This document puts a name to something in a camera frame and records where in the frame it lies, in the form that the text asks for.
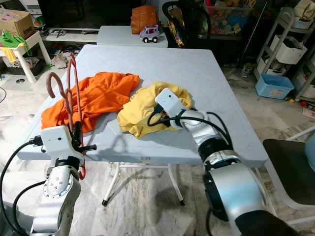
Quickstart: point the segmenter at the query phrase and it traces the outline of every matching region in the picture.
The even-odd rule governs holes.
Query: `black cable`
[[[4,204],[3,204],[3,196],[2,196],[2,184],[3,184],[3,178],[4,178],[4,174],[6,172],[6,170],[8,169],[11,161],[13,160],[13,158],[15,157],[15,155],[24,147],[26,147],[27,145],[30,145],[30,144],[33,144],[32,141],[28,141],[27,143],[24,143],[22,144],[21,146],[19,146],[14,152],[13,154],[10,156],[9,160],[7,161],[6,165],[4,166],[4,169],[1,173],[1,176],[0,176],[0,209],[1,209],[1,212],[4,216],[4,219],[5,221],[7,222],[10,230],[13,232],[13,234],[16,234],[18,236],[28,236],[26,233],[24,232],[20,232],[18,231],[12,224],[11,222],[9,221],[9,218],[8,216],[6,215],[5,213],[5,208],[4,208]]]
[[[206,215],[206,229],[207,229],[208,236],[213,236],[210,230],[210,215],[211,215],[211,208],[209,207],[207,211],[207,215]]]
[[[170,121],[170,120],[181,120],[181,119],[190,119],[190,120],[195,120],[195,121],[199,121],[199,122],[211,125],[212,127],[214,127],[216,130],[218,130],[223,135],[223,137],[226,139],[226,141],[231,146],[231,148],[233,147],[232,142],[230,141],[228,135],[225,134],[224,131],[220,127],[218,127],[216,124],[213,124],[212,122],[207,121],[205,119],[200,119],[200,118],[196,118],[196,117],[170,117],[170,118],[160,119],[159,121],[157,121],[153,124],[150,124],[150,120],[151,120],[150,118],[152,118],[152,117],[153,117],[153,115],[151,114],[149,119],[148,119],[148,122],[147,122],[148,126],[154,126],[157,124],[162,124],[162,123],[164,123],[166,121]]]
[[[224,128],[224,131],[226,133],[226,135],[228,136],[229,140],[228,142],[230,143],[232,149],[233,149],[233,143],[232,143],[232,139],[231,139],[231,136],[230,136],[230,133],[228,132],[227,130],[227,127],[226,125],[224,124],[223,120],[221,119],[221,117],[219,117],[218,114],[214,113],[214,112],[207,112],[207,114],[211,114],[211,115],[214,115],[216,118],[218,118],[218,120],[220,121],[220,123],[222,124],[223,128]]]
[[[1,88],[1,87],[0,87],[0,89],[2,89],[2,90],[4,91],[4,98],[0,100],[0,103],[1,103],[1,102],[3,102],[3,100],[5,100],[5,98],[6,98],[6,91],[5,91],[4,88]]]
[[[32,184],[31,186],[23,189],[19,194],[18,196],[15,198],[14,202],[13,202],[13,205],[12,205],[12,213],[13,213],[13,222],[14,222],[14,225],[15,227],[21,231],[21,232],[24,232],[24,229],[20,226],[19,222],[18,222],[18,219],[16,217],[16,205],[20,199],[20,197],[27,191],[29,191],[31,188],[34,188],[34,187],[37,187],[37,186],[40,186],[42,184],[44,184],[46,181],[42,181],[42,182],[38,182],[38,183],[35,183],[35,184]]]

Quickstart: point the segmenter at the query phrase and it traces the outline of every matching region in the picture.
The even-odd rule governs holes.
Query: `blue plastic bin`
[[[284,99],[294,89],[291,81],[284,76],[261,74],[256,84],[259,96]]]

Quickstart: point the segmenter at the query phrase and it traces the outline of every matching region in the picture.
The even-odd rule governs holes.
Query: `table top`
[[[235,150],[248,165],[262,166],[267,160],[265,149],[210,50],[85,45],[76,61],[79,80],[108,71],[138,74],[141,78],[139,88],[148,87],[154,81],[186,88],[196,109],[221,116]],[[62,82],[65,88],[66,75],[62,77]],[[71,86],[74,85],[72,70]],[[41,113],[62,98],[58,86],[54,88],[54,93],[56,98],[46,99],[17,145],[40,134]],[[187,131],[160,131],[136,139],[128,132],[121,132],[116,117],[116,113],[104,114],[98,119],[95,130],[84,135],[84,144],[97,145],[96,151],[87,153],[87,161],[201,164]],[[27,146],[18,153],[18,157],[50,159],[40,149]]]
[[[97,45],[135,46],[167,48],[168,42],[162,27],[159,28],[160,36],[157,43],[144,43],[138,34],[131,33],[130,26],[101,26],[97,35]]]

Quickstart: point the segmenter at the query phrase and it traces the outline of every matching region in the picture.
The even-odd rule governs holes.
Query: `purple toy car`
[[[158,36],[158,25],[145,26],[144,29],[140,32],[140,39],[142,39],[145,43],[148,43],[149,41],[157,43]]]

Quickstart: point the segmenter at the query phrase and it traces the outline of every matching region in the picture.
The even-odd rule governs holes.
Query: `tile floor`
[[[50,69],[60,76],[64,70]],[[301,114],[299,103],[259,97],[255,91],[256,80],[241,77],[239,70],[223,68],[238,101],[254,127],[258,137],[285,139],[315,125],[315,120]],[[5,75],[0,87],[7,91],[7,98],[0,103],[0,170],[15,148],[19,135],[26,129],[33,115],[48,96],[45,78],[48,69],[37,83],[27,81],[16,84],[23,76]],[[15,160],[4,181],[4,199],[13,201],[26,186],[44,178],[47,161]],[[208,207],[202,183],[200,166],[173,166],[173,173],[186,201],[180,206],[167,170],[149,169],[121,171],[114,195],[107,207],[101,205],[115,172],[114,163],[87,164],[88,173],[81,181],[81,195],[75,205],[72,236],[205,236],[205,215]],[[307,216],[287,207],[277,195],[266,172],[260,169],[264,184],[272,198],[278,216],[289,220]],[[19,209],[25,215],[34,215],[40,202],[41,188],[35,188],[19,201]],[[27,226],[31,218],[21,222]],[[229,226],[214,217],[211,219],[213,235],[231,235]],[[301,235],[315,236],[313,222],[295,227]]]

